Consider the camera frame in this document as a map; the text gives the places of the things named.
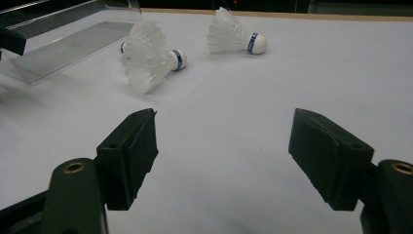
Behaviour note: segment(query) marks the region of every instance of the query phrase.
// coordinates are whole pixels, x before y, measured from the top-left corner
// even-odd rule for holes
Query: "shuttlecock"
[[[212,53],[247,50],[252,54],[262,54],[267,48],[267,39],[263,35],[245,30],[224,8],[216,10],[207,40]]]
[[[138,21],[122,44],[125,74],[129,84],[139,93],[149,92],[162,83],[169,72],[185,67],[185,53],[167,51],[165,44],[165,35],[152,21]]]

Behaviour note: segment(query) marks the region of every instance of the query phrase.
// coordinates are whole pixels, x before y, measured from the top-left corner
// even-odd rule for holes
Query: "white shuttlecock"
[[[267,48],[267,39],[263,35],[245,30],[224,8],[216,11],[207,40],[212,53],[247,50],[252,54],[262,54]]]
[[[165,35],[155,22],[139,21],[121,46],[122,65],[129,84],[139,93],[147,93],[164,81],[172,70],[186,65],[180,50],[165,49]]]

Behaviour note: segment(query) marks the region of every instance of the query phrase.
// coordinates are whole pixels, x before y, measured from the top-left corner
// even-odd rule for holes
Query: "white table surface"
[[[160,153],[111,233],[361,233],[325,204],[287,152],[294,109],[325,115],[412,162],[413,22],[238,17],[264,55],[210,55],[208,15],[144,13],[188,65],[148,95],[127,85],[122,41],[27,86],[0,75],[0,209],[48,188],[59,164],[93,158],[132,112],[154,108]]]

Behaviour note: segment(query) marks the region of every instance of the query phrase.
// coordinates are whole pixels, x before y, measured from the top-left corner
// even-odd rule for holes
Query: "white surface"
[[[188,65],[149,95],[127,85],[121,41],[35,86],[0,76],[0,208],[48,188],[53,169],[152,107],[160,154],[111,233],[361,233],[361,203],[333,212],[287,152],[293,111],[316,111],[412,162],[413,23],[238,19],[265,54],[211,56],[211,16],[149,14]]]

